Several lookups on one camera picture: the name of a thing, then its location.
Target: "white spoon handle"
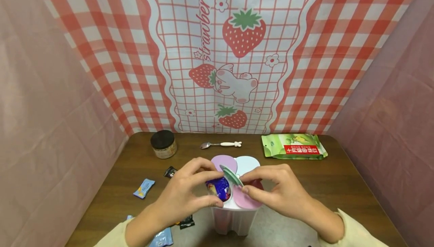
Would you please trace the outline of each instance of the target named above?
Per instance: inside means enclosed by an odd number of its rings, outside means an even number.
[[[229,146],[235,146],[235,147],[241,147],[242,142],[222,142],[220,143],[220,146],[229,147]]]

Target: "white container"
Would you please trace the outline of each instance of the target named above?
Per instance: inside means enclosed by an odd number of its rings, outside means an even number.
[[[251,156],[240,156],[235,158],[238,163],[237,176],[242,176],[244,173],[251,171],[259,166],[259,162]],[[256,213],[260,209],[245,209],[239,207],[234,201],[234,184],[228,180],[231,188],[231,198],[223,203],[223,208],[212,207],[212,218],[214,220],[214,229],[221,235],[226,235],[229,231],[234,231],[238,236],[247,236],[252,227]]]

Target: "strawberry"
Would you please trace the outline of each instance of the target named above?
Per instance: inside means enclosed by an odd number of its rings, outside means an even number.
[[[222,104],[218,105],[220,110],[216,116],[219,117],[220,124],[231,127],[233,129],[240,129],[246,125],[247,115],[242,110],[235,109],[235,107],[225,107]]]
[[[191,69],[188,75],[199,87],[211,89],[216,84],[217,69],[211,64],[201,64]]]
[[[266,24],[252,9],[240,10],[223,24],[223,39],[237,58],[243,58],[264,39]]]

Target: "black jar lid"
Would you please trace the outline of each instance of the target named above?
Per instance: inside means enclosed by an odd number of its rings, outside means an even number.
[[[160,130],[151,136],[151,145],[154,149],[165,149],[173,144],[175,135],[170,130]]]

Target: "blue candy wrapper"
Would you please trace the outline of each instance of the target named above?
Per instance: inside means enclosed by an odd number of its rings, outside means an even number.
[[[226,178],[222,177],[218,179],[212,179],[205,182],[205,184],[209,192],[211,192],[213,195],[216,195],[223,202],[231,198],[231,188],[229,187],[229,182],[226,180]]]
[[[151,244],[149,244],[149,247],[163,247],[172,244],[172,232],[170,230],[170,227],[168,227],[154,236],[154,239],[152,240]]]
[[[148,193],[149,189],[152,187],[154,183],[155,181],[145,179],[142,185],[140,186],[140,188],[138,188],[138,190],[136,190],[133,194],[140,199],[145,198],[146,193]]]

